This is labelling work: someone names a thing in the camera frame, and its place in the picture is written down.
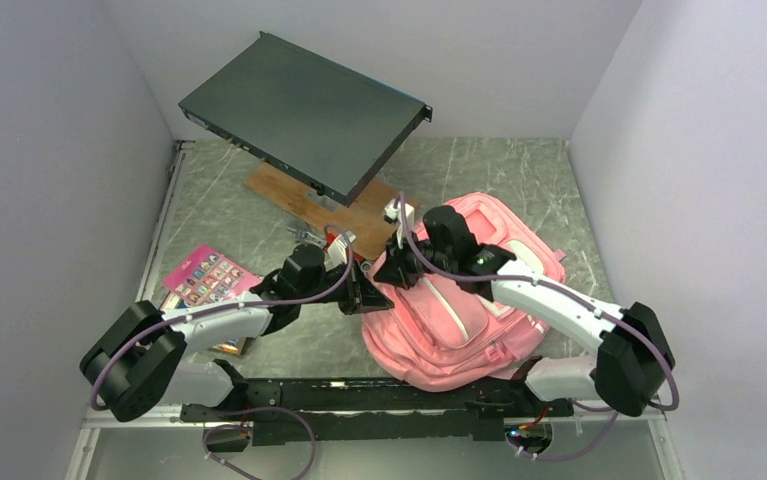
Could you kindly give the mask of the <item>pink student backpack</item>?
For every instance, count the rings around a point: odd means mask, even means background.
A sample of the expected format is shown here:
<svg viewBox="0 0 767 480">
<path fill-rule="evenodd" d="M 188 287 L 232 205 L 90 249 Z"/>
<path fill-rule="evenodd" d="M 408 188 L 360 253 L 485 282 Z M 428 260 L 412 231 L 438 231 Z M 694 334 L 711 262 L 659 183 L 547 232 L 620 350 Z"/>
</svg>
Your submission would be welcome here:
<svg viewBox="0 0 767 480">
<path fill-rule="evenodd" d="M 536 272 L 565 282 L 563 252 L 551 250 L 499 199 L 473 192 L 448 204 L 465 217 L 478 241 L 511 251 Z M 394 306 L 363 315 L 365 345 L 391 376 L 428 392 L 486 376 L 509 377 L 509 366 L 532 354 L 549 329 L 529 313 L 490 303 L 435 274 L 408 290 L 378 288 Z"/>
</svg>

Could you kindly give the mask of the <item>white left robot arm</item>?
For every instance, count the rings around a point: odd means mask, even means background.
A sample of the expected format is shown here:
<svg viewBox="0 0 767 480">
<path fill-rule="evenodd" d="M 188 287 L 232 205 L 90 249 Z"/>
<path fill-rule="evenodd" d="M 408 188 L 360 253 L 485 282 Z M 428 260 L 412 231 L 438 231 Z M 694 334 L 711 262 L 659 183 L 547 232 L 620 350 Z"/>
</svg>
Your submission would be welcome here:
<svg viewBox="0 0 767 480">
<path fill-rule="evenodd" d="M 335 304 L 345 315 L 393 308 L 362 272 L 350 248 L 329 268 L 327 251 L 301 245 L 283 265 L 240 296 L 163 312 L 152 302 L 128 307 L 89 349 L 79 370 L 91 385 L 89 405 L 120 422 L 163 403 L 197 404 L 223 420 L 250 406 L 249 385 L 228 362 L 187 368 L 185 358 L 232 337 L 276 333 L 307 304 Z"/>
</svg>

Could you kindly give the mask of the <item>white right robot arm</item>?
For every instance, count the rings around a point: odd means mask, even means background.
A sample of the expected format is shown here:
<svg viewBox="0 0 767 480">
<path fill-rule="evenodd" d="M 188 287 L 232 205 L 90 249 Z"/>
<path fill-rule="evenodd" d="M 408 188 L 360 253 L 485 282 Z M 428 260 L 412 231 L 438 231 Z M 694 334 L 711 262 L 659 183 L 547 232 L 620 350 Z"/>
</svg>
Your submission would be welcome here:
<svg viewBox="0 0 767 480">
<path fill-rule="evenodd" d="M 519 413 L 533 415 L 557 399 L 595 398 L 630 417 L 679 407 L 675 357 L 651 307 L 601 301 L 536 272 L 512 251 L 478 242 L 451 206 L 427 212 L 424 241 L 405 199 L 390 201 L 383 217 L 396 231 L 375 281 L 409 289 L 437 274 L 471 295 L 534 315 L 585 349 L 577 358 L 532 361 L 509 391 Z"/>
</svg>

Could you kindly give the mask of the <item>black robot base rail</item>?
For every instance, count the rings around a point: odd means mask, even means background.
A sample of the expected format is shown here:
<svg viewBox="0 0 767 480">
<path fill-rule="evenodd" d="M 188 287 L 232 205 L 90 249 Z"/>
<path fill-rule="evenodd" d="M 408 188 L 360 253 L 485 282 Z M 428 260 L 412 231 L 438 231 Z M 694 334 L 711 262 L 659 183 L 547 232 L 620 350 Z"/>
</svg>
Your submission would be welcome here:
<svg viewBox="0 0 767 480">
<path fill-rule="evenodd" d="M 182 406 L 186 423 L 242 423 L 255 446 L 319 441 L 465 437 L 501 441 L 517 421 L 568 418 L 567 400 L 545 402 L 519 380 L 482 378 L 441 393 L 387 377 L 248 378 L 217 407 Z"/>
</svg>

